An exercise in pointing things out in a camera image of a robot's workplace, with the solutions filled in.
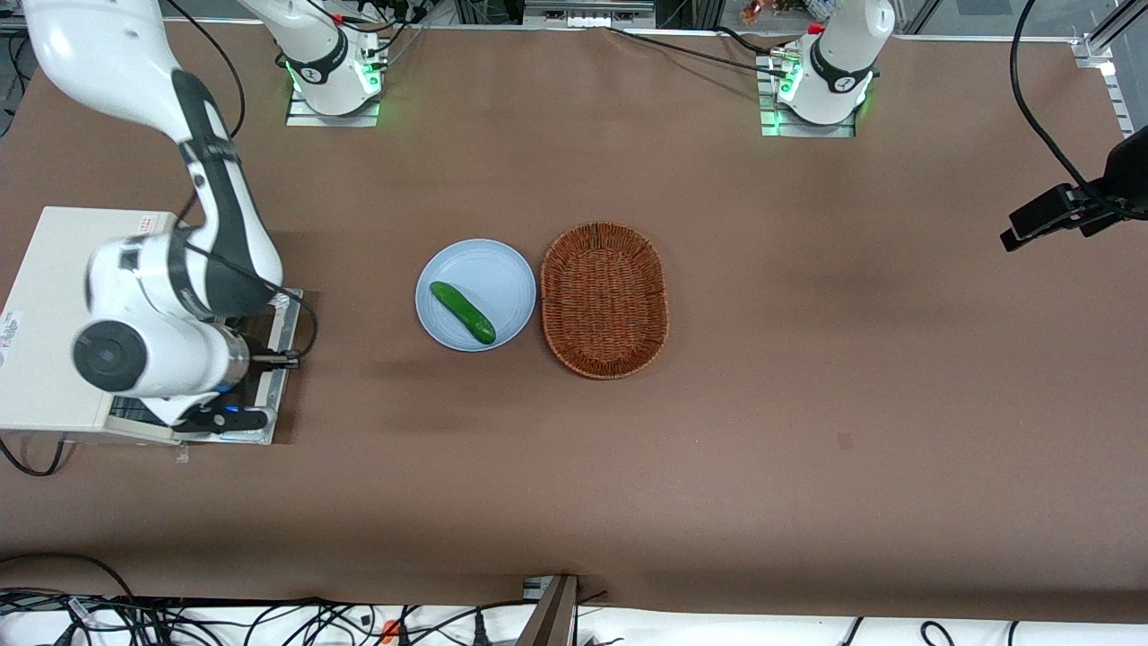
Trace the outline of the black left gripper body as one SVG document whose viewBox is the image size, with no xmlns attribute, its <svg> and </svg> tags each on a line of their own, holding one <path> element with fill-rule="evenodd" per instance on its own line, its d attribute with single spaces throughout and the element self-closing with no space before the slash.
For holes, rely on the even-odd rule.
<svg viewBox="0 0 1148 646">
<path fill-rule="evenodd" d="M 1091 210 L 1111 210 L 1125 221 L 1147 220 L 1147 127 L 1137 130 L 1109 151 L 1104 171 L 1086 184 L 1083 215 Z"/>
</svg>

